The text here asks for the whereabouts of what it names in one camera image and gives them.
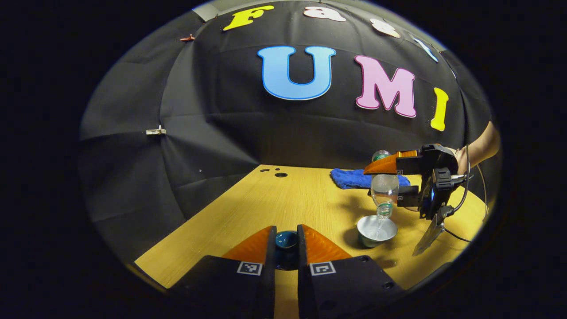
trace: water bottle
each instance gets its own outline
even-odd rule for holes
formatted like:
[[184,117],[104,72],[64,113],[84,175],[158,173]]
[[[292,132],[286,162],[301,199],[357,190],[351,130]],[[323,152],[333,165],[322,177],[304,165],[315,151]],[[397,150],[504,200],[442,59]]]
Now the water bottle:
[[[385,150],[379,150],[372,155],[372,161],[390,156]],[[376,204],[376,214],[383,219],[392,216],[393,204],[397,201],[397,194],[400,183],[397,175],[377,174],[372,177],[370,193],[374,204]]]

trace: blue cloth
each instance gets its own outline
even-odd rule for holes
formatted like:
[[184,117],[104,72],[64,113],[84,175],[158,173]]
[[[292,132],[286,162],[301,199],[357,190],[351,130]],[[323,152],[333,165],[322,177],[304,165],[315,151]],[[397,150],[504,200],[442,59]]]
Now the blue cloth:
[[[370,188],[372,184],[372,175],[364,175],[364,170],[340,170],[333,169],[331,171],[331,178],[341,189],[348,188]],[[409,179],[404,176],[398,175],[397,179],[402,186],[410,186]]]

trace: white clip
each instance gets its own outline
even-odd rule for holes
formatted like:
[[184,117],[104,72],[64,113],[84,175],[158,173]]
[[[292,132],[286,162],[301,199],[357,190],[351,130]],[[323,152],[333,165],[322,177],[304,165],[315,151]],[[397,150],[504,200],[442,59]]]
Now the white clip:
[[166,129],[162,128],[162,126],[160,125],[158,129],[147,129],[146,130],[146,135],[161,135],[161,134],[165,134],[166,133]]

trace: blue letter u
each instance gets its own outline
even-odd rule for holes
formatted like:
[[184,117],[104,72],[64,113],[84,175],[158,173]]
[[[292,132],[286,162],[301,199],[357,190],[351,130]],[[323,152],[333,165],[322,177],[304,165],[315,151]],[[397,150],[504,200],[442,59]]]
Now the blue letter u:
[[336,51],[326,47],[307,47],[313,56],[314,76],[307,84],[297,84],[289,78],[289,56],[292,47],[269,47],[258,51],[262,57],[262,80],[270,94],[286,100],[309,100],[325,94],[331,86],[331,57]]

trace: small bowl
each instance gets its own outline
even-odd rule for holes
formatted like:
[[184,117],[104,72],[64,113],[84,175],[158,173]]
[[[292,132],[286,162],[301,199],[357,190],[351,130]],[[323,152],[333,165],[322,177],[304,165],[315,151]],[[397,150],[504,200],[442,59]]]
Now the small bowl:
[[397,234],[397,226],[389,218],[381,219],[377,215],[365,216],[357,223],[358,239],[366,247],[376,247]]
[[276,246],[284,250],[290,250],[297,245],[297,232],[287,230],[276,234]]

